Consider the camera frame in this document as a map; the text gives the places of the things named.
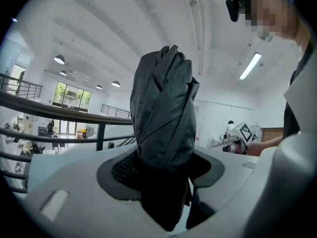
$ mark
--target window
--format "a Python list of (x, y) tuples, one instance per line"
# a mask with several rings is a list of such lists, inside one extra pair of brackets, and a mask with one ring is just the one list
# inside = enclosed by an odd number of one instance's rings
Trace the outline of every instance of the window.
[(52, 105), (88, 112), (92, 94), (91, 92), (59, 81), (55, 88)]

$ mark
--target hand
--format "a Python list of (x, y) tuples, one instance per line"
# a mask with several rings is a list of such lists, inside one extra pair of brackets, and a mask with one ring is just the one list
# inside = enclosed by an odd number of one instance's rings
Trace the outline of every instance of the hand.
[(262, 150), (264, 150), (263, 143), (250, 143), (248, 145), (247, 155), (260, 156)]

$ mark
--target staircase railing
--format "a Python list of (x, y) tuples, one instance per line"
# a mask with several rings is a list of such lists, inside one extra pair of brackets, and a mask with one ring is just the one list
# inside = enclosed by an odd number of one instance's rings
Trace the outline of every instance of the staircase railing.
[[(58, 119), (58, 120), (66, 120), (66, 121), (75, 121), (82, 123), (92, 123), (98, 124), (98, 132), (96, 138), (88, 138), (88, 139), (72, 139), (72, 138), (57, 138), (57, 137), (48, 137), (48, 136), (36, 136), (29, 135), (24, 133), (19, 133), (16, 131), (12, 131), (5, 128), (0, 128), (0, 134), (15, 137), (19, 139), (26, 139), (35, 142), (48, 142), (48, 143), (96, 143), (96, 151), (100, 151), (103, 149), (103, 143), (107, 141), (114, 141), (120, 139), (129, 139), (133, 140), (135, 137), (132, 135), (127, 136), (117, 136), (117, 137), (108, 137), (104, 138), (105, 127), (107, 124), (113, 125), (132, 125), (131, 119), (123, 119), (123, 118), (113, 118), (113, 117), (105, 117), (99, 115), (93, 115), (88, 113), (82, 113), (69, 109), (61, 109), (53, 106), (43, 105), (38, 102), (33, 102), (28, 99), (21, 98), (19, 96), (11, 95), (6, 92), (0, 91), (0, 106), (16, 110), (22, 113), (35, 115), (39, 117), (45, 117), (50, 119)], [(5, 153), (0, 151), (0, 157), (21, 161), (21, 162), (31, 162), (31, 157), (26, 156), (16, 156), (9, 153)], [(3, 176), (14, 179), (24, 179), (27, 180), (27, 174), (15, 174), (11, 173), (7, 170), (0, 171)], [(10, 189), (14, 192), (18, 193), (27, 193), (26, 188), (16, 188), (11, 186)]]
[(117, 109), (103, 104), (101, 107), (101, 113), (108, 117), (118, 117), (118, 118), (131, 118), (131, 113), (123, 109)]
[(25, 99), (41, 95), (42, 86), (0, 73), (0, 90)]

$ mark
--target black shirt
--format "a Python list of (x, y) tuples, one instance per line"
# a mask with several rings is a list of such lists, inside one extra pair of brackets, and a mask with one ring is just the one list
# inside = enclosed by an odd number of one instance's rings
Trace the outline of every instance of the black shirt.
[[(293, 72), (290, 80), (290, 85), (293, 83), (294, 79), (301, 73), (302, 69), (305, 67), (307, 61), (309, 60), (311, 54), (313, 53), (314, 46), (311, 41), (309, 41), (306, 51), (303, 58), (298, 63), (297, 69)], [(296, 118), (286, 102), (286, 107), (284, 111), (284, 130), (283, 130), (283, 139), (296, 134), (300, 130), (299, 125), (296, 121)]]

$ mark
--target metal railing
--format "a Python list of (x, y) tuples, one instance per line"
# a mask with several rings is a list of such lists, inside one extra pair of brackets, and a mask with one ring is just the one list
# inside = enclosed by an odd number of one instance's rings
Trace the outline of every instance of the metal railing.
[(0, 73), (0, 90), (25, 99), (41, 95), (42, 86)]
[(118, 118), (131, 118), (131, 113), (123, 109), (117, 109), (103, 104), (101, 107), (101, 113), (105, 114), (108, 117), (118, 117)]
[[(105, 127), (107, 124), (112, 125), (132, 125), (131, 119), (123, 119), (123, 118), (113, 118), (113, 117), (104, 117), (99, 115), (93, 115), (88, 113), (77, 112), (74, 110), (69, 109), (60, 109), (53, 106), (43, 105), (38, 102), (33, 102), (18, 96), (14, 96), (8, 94), (6, 92), (0, 91), (0, 106), (16, 110), (19, 112), (23, 112), (30, 115), (35, 115), (39, 117), (45, 117), (50, 119), (59, 119), (59, 120), (67, 120), (67, 121), (75, 121), (75, 122), (82, 122), (82, 123), (92, 123), (98, 124), (98, 132), (96, 138), (88, 138), (88, 139), (73, 139), (73, 138), (58, 138), (58, 137), (49, 137), (49, 136), (36, 136), (36, 135), (29, 135), (24, 133), (19, 133), (16, 131), (12, 131), (5, 128), (0, 128), (0, 134), (15, 137), (19, 139), (26, 139), (30, 141), (36, 142), (48, 142), (48, 143), (96, 143), (96, 151), (100, 151), (103, 149), (103, 143), (107, 141), (115, 141), (120, 139), (130, 139), (133, 141), (135, 137), (132, 135), (127, 136), (117, 136), (117, 137), (109, 137), (104, 138)], [(0, 157), (21, 161), (21, 162), (31, 162), (31, 157), (26, 156), (16, 156), (13, 154), (5, 153), (0, 151)], [(28, 175), (26, 174), (15, 174), (11, 173), (7, 170), (0, 170), (0, 173), (3, 176), (13, 179), (23, 179), (27, 180)], [(14, 192), (18, 193), (27, 193), (27, 188), (16, 188), (10, 186), (10, 189)]]

